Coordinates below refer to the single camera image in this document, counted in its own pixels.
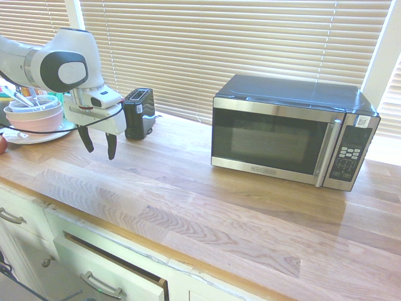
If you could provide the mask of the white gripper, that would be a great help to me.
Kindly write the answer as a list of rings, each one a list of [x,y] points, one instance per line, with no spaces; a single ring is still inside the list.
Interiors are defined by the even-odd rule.
[[[64,101],[64,114],[67,120],[77,125],[80,138],[89,153],[94,151],[88,128],[105,132],[108,146],[108,159],[113,160],[117,150],[117,137],[126,128],[125,114],[120,103],[109,108],[84,110],[73,102]]]

